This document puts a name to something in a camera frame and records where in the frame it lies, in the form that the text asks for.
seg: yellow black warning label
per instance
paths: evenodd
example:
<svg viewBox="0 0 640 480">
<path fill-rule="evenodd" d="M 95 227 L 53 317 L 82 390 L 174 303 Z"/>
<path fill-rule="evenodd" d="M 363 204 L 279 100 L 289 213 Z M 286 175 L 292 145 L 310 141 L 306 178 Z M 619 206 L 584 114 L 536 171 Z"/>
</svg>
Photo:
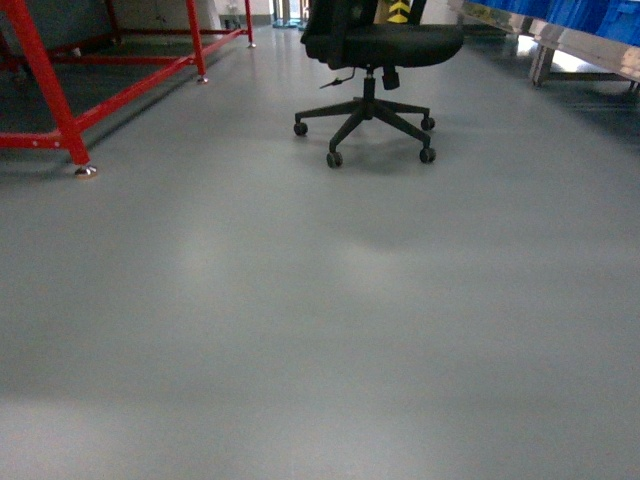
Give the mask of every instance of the yellow black warning label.
<svg viewBox="0 0 640 480">
<path fill-rule="evenodd" d="M 409 0 L 397 0 L 389 7 L 389 18 L 387 22 L 390 23 L 407 23 L 409 21 L 409 12 L 411 6 Z"/>
</svg>

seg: black office chair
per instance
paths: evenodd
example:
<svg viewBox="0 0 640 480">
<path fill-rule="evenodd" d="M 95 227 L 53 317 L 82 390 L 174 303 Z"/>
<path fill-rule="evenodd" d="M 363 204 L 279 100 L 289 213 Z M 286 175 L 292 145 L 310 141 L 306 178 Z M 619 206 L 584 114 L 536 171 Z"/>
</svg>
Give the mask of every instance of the black office chair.
<svg viewBox="0 0 640 480">
<path fill-rule="evenodd" d="M 427 67 L 449 60 L 462 47 L 462 31 L 454 25 L 419 25 L 426 0 L 414 0 L 408 23 L 374 24 L 377 4 L 378 0 L 313 0 L 302 35 L 310 58 L 326 63 L 332 70 L 353 67 L 367 72 L 362 98 L 296 113 L 294 132 L 298 136 L 308 131 L 304 118 L 351 114 L 329 143 L 327 163 L 331 168 L 342 165 L 338 144 L 363 120 L 374 117 L 420 140 L 423 163 L 431 163 L 436 157 L 427 133 L 435 126 L 429 109 L 376 99 L 373 72 L 382 67 L 384 88 L 393 90 L 400 85 L 396 67 Z M 336 79 L 332 84 L 340 83 L 342 80 Z M 422 114 L 422 129 L 398 113 Z"/>
</svg>

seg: blue bin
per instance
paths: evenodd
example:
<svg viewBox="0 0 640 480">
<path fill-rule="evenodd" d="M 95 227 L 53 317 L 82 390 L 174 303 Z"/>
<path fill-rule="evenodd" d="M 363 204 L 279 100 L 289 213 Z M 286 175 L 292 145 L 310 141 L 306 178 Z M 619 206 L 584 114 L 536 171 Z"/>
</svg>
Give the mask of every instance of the blue bin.
<svg viewBox="0 0 640 480">
<path fill-rule="evenodd" d="M 611 0 L 597 34 L 640 46 L 640 0 Z"/>
<path fill-rule="evenodd" d="M 609 0 L 553 0 L 546 20 L 574 30 L 596 33 L 608 7 Z"/>
<path fill-rule="evenodd" d="M 528 17 L 546 18 L 552 0 L 511 0 L 506 10 L 527 15 Z"/>
</svg>

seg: metal shelf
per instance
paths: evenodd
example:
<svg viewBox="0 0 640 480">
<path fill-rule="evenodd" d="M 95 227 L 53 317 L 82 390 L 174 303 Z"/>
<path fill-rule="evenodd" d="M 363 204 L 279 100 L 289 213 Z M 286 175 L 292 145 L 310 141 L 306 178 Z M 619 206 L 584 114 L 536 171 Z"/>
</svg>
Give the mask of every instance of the metal shelf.
<svg viewBox="0 0 640 480">
<path fill-rule="evenodd" d="M 461 15 L 508 33 L 533 37 L 540 45 L 530 73 L 531 81 L 536 86 L 541 86 L 548 79 L 640 82 L 640 48 L 638 47 L 467 0 L 448 0 L 448 4 L 452 10 Z M 551 63 L 556 50 L 573 55 L 610 73 L 551 72 Z"/>
</svg>

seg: caster wheel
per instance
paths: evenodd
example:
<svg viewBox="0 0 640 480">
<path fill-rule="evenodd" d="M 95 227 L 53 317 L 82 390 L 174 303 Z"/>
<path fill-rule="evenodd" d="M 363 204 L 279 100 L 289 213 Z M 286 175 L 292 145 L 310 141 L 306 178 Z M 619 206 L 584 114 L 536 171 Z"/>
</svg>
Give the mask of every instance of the caster wheel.
<svg viewBox="0 0 640 480">
<path fill-rule="evenodd" d="M 433 130 L 435 126 L 436 126 L 436 121 L 431 117 L 424 118 L 422 119 L 422 122 L 420 122 L 420 127 L 425 132 L 428 132 L 429 130 Z"/>
<path fill-rule="evenodd" d="M 433 148 L 423 148 L 420 150 L 420 161 L 422 163 L 433 163 L 436 159 L 436 151 Z"/>
<path fill-rule="evenodd" d="M 293 126 L 293 131 L 297 136 L 303 137 L 309 131 L 309 127 L 307 127 L 307 124 L 304 122 L 298 122 Z"/>
<path fill-rule="evenodd" d="M 327 165 L 329 168 L 339 168 L 342 166 L 342 154 L 340 152 L 327 153 Z"/>
</svg>

